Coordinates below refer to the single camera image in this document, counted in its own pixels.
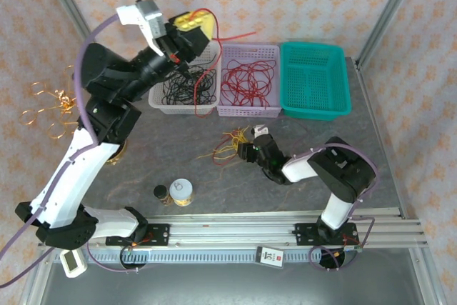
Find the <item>teal plastic basket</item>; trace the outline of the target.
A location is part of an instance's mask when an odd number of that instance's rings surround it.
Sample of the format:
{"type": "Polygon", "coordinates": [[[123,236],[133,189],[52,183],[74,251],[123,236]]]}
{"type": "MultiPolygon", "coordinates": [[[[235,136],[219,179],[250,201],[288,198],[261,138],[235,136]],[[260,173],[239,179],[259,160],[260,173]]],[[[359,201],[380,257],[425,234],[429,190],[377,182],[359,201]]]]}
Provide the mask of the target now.
{"type": "Polygon", "coordinates": [[[351,113],[346,56],[339,46],[291,41],[280,47],[280,104],[297,119],[333,121],[351,113]]]}

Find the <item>silver tin can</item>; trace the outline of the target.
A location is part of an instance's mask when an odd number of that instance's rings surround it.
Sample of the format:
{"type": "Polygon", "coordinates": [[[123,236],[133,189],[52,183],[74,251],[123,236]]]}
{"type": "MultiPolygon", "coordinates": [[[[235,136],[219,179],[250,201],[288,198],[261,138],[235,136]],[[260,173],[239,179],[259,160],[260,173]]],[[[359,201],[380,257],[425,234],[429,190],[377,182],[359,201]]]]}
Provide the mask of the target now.
{"type": "Polygon", "coordinates": [[[188,206],[194,200],[194,189],[188,179],[176,179],[169,187],[169,194],[178,206],[188,206]]]}

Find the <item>lilac plastic basket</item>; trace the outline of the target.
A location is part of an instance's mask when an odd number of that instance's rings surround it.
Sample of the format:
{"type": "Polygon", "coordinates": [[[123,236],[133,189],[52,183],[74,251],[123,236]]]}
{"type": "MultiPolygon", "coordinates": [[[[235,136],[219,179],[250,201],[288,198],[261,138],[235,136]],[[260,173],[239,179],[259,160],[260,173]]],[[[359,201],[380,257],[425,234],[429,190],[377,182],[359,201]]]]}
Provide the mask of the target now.
{"type": "Polygon", "coordinates": [[[276,118],[281,112],[279,88],[277,45],[223,45],[219,116],[276,118]]]}

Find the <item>white label tag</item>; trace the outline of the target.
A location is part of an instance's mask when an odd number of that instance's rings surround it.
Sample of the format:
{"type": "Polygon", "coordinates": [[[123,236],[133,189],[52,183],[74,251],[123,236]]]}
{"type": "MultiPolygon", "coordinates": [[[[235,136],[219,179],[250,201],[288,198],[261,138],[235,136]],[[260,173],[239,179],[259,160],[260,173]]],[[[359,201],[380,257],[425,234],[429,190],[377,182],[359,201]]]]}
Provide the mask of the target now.
{"type": "Polygon", "coordinates": [[[256,248],[254,262],[263,266],[282,269],[284,265],[284,254],[284,251],[280,249],[258,246],[256,248]]]}

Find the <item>white digital timer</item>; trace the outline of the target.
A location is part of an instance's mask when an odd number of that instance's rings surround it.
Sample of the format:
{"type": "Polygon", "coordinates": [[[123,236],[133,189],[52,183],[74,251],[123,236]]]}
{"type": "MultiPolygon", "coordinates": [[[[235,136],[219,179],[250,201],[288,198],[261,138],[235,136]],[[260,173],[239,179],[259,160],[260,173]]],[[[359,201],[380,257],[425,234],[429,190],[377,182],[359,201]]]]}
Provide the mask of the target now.
{"type": "Polygon", "coordinates": [[[65,275],[74,279],[82,275],[88,268],[86,258],[81,248],[74,250],[62,250],[59,255],[65,275]]]}

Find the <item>aluminium mounting rail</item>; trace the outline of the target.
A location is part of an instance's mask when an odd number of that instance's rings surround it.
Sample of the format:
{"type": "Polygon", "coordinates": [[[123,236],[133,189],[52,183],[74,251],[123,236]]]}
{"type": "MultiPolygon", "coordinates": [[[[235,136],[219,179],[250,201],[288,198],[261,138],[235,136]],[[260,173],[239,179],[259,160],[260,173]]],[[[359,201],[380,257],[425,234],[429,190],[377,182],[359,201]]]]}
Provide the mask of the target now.
{"type": "MultiPolygon", "coordinates": [[[[247,249],[267,246],[294,249],[299,244],[315,243],[293,233],[314,224],[320,211],[247,212],[235,214],[159,215],[148,218],[151,224],[169,225],[171,249],[247,249]]],[[[357,209],[349,221],[354,223],[356,242],[366,249],[426,247],[428,242],[418,219],[401,217],[399,209],[357,209]]]]}

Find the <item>small dark jar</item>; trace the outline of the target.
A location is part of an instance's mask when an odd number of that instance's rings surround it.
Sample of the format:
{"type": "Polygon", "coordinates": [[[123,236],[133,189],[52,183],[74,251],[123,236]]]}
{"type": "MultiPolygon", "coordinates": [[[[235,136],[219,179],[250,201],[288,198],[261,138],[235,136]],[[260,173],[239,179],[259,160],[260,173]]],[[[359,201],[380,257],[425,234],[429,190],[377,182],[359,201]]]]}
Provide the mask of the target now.
{"type": "Polygon", "coordinates": [[[170,204],[171,198],[169,191],[164,185],[158,185],[154,188],[154,196],[165,206],[170,204]]]}

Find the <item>white plastic basket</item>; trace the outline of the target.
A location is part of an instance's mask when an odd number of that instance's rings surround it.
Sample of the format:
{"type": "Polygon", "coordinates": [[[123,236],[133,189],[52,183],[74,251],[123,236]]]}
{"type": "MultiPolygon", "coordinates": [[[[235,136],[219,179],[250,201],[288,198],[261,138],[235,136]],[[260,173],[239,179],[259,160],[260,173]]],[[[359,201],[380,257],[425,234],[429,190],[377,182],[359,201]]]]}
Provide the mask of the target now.
{"type": "Polygon", "coordinates": [[[149,91],[149,105],[164,114],[205,116],[219,104],[221,92],[220,47],[211,42],[182,74],[174,71],[149,91]]]}

